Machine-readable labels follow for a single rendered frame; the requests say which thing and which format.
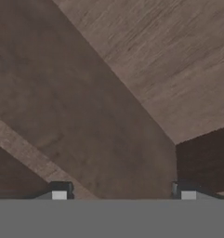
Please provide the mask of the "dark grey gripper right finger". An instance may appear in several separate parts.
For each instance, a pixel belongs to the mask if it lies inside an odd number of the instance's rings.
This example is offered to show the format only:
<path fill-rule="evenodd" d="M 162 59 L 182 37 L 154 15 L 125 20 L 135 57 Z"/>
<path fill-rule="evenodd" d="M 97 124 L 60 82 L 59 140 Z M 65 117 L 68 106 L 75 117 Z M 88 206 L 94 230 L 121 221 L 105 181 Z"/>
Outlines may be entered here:
<path fill-rule="evenodd" d="M 176 200 L 200 200 L 200 199 L 220 199 L 224 200 L 224 195 L 207 191 L 206 189 L 187 184 L 185 182 L 174 181 L 172 184 L 172 198 Z"/>

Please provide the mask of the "dark brown wooden cabinet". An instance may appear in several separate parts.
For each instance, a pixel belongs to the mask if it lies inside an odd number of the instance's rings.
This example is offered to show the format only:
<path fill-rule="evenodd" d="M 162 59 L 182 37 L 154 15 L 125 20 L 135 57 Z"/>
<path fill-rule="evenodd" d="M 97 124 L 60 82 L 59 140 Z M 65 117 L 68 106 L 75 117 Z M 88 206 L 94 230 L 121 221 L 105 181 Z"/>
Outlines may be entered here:
<path fill-rule="evenodd" d="M 0 0 L 0 121 L 99 198 L 224 192 L 224 0 Z"/>

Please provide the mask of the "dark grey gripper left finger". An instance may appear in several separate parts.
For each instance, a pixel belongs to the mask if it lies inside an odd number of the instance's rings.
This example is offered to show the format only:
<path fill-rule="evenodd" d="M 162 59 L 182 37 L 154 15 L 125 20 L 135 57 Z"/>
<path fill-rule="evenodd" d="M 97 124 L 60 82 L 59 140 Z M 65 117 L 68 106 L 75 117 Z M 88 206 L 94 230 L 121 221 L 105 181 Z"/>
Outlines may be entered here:
<path fill-rule="evenodd" d="M 72 200 L 74 186 L 70 181 L 52 181 L 47 187 L 34 196 L 35 199 Z"/>

